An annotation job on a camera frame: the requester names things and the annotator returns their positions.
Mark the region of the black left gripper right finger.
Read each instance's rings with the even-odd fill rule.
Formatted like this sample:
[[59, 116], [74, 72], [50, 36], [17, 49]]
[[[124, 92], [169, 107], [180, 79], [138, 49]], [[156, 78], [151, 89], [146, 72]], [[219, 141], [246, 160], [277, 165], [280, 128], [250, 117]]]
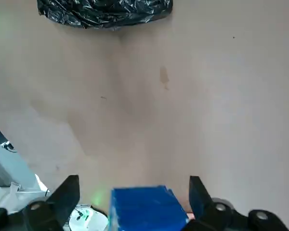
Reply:
[[284, 222], [274, 213], [251, 210], [247, 216], [223, 202], [215, 202], [199, 176], [189, 178], [189, 203], [194, 218], [190, 231], [287, 231]]

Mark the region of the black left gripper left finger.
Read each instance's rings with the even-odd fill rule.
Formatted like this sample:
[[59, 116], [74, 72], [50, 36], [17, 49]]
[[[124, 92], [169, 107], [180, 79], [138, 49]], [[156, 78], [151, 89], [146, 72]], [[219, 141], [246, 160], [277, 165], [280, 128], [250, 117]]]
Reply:
[[70, 175], [46, 199], [8, 214], [0, 207], [0, 231], [62, 231], [79, 202], [79, 176]]

